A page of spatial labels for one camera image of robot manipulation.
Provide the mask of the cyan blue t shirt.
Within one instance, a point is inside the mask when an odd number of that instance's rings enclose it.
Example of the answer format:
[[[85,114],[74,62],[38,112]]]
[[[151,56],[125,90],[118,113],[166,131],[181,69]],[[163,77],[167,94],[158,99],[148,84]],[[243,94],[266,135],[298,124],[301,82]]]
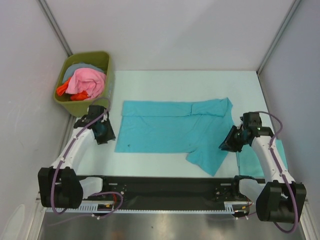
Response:
[[[227,156],[219,147],[234,122],[228,98],[198,102],[128,101],[117,153],[186,153],[186,160],[214,176]]]

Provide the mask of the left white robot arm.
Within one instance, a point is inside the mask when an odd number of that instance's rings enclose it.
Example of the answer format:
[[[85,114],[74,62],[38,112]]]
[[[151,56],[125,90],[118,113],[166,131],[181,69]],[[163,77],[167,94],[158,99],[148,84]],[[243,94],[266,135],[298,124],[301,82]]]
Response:
[[[58,158],[37,174],[42,206],[53,211],[77,209],[92,195],[100,200],[107,199],[111,188],[101,177],[79,179],[77,171],[90,146],[106,144],[115,138],[109,111],[101,105],[90,105],[87,114],[74,123],[72,135]]]

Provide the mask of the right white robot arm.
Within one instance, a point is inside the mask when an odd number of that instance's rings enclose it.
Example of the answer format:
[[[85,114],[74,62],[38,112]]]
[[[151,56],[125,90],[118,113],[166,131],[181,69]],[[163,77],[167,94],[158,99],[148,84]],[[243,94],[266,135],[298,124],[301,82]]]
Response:
[[[232,126],[219,149],[241,152],[248,145],[256,154],[264,174],[265,185],[251,176],[238,177],[230,188],[231,196],[242,201],[248,197],[255,204],[257,217],[262,222],[298,224],[307,190],[297,183],[285,167],[276,146],[276,134],[263,126],[260,112],[246,112],[240,126]]]

